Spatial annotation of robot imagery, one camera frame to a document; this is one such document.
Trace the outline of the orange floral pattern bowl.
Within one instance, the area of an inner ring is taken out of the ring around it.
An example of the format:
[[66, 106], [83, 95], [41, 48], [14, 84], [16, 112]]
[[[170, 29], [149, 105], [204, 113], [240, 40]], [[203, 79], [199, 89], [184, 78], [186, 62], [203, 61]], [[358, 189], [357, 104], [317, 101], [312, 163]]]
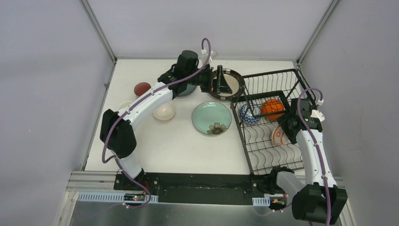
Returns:
[[271, 141], [274, 145], [288, 145], [291, 143], [281, 125], [276, 126], [272, 131]]

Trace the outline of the orange bowl white inside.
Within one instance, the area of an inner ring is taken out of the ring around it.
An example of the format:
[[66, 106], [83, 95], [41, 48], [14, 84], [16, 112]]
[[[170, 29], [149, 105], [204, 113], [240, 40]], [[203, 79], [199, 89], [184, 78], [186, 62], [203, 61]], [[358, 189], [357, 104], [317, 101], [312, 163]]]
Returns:
[[280, 112], [284, 110], [285, 108], [283, 103], [278, 99], [268, 99], [263, 103], [261, 107], [261, 113], [268, 114], [265, 116], [265, 118], [271, 121], [276, 121], [277, 118], [283, 114]]

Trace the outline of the black wire dish rack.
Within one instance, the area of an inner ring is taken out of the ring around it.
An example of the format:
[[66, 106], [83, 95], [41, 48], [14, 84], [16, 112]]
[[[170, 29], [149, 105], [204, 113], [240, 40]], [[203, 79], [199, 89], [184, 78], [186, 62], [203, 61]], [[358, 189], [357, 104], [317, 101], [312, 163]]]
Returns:
[[308, 87], [298, 69], [285, 69], [272, 72], [245, 75], [245, 90], [242, 96], [231, 100], [231, 109], [236, 121], [241, 143], [252, 175], [270, 173], [273, 167], [283, 166], [292, 170], [304, 169], [300, 148], [297, 144], [274, 145], [271, 133], [278, 125], [277, 121], [266, 119], [268, 114], [260, 114], [256, 125], [247, 125], [239, 118], [239, 110], [247, 104], [252, 111], [262, 107], [268, 99], [280, 100], [285, 110], [290, 109], [291, 100], [298, 98]]

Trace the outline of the plain white bowl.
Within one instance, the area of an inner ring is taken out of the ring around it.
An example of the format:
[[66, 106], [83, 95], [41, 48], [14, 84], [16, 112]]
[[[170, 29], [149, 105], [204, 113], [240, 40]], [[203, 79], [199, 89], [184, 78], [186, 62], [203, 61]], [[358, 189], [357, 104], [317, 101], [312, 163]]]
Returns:
[[171, 120], [176, 114], [176, 107], [172, 101], [169, 101], [153, 112], [153, 116], [160, 121]]

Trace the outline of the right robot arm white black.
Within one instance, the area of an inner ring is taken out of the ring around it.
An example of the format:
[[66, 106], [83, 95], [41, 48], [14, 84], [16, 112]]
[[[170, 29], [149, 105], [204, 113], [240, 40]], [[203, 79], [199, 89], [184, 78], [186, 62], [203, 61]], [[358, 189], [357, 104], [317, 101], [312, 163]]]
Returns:
[[273, 193], [283, 190], [292, 198], [295, 219], [330, 226], [338, 220], [348, 195], [332, 176], [323, 147], [321, 121], [312, 113], [309, 99], [293, 99], [290, 110], [277, 119], [278, 125], [271, 136], [276, 145], [299, 146], [305, 183], [287, 167], [275, 167], [272, 170], [275, 176], [268, 178], [267, 187]]

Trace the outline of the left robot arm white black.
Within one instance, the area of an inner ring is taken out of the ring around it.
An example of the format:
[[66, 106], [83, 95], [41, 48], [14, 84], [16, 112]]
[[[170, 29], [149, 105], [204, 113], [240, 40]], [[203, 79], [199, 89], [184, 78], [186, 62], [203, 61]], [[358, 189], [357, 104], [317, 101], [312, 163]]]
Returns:
[[214, 72], [210, 65], [202, 67], [179, 66], [173, 64], [162, 74], [155, 85], [123, 110], [106, 110], [103, 113], [100, 140], [103, 150], [111, 150], [113, 155], [103, 158], [103, 163], [114, 159], [125, 175], [126, 185], [131, 190], [143, 186], [143, 169], [134, 155], [137, 147], [135, 129], [151, 113], [170, 102], [183, 92], [188, 85], [199, 86], [202, 92], [210, 94], [231, 94], [232, 89], [224, 78], [223, 67]]

